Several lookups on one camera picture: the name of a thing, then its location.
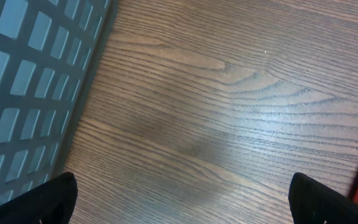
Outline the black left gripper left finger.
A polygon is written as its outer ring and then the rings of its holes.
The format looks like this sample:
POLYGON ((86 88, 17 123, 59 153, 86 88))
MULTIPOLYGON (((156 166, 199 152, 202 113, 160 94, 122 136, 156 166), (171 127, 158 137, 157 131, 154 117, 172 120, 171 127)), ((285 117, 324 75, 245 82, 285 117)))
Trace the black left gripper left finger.
POLYGON ((0 224, 68 224, 78 196, 75 175, 65 172, 0 206, 0 224))

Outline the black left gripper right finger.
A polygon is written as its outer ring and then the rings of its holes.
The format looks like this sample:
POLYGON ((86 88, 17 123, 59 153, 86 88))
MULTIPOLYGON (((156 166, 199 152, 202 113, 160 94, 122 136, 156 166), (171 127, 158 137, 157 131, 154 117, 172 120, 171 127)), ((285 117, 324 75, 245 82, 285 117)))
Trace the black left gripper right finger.
POLYGON ((358 204, 300 172, 293 175, 288 201, 294 224, 358 224, 358 204))

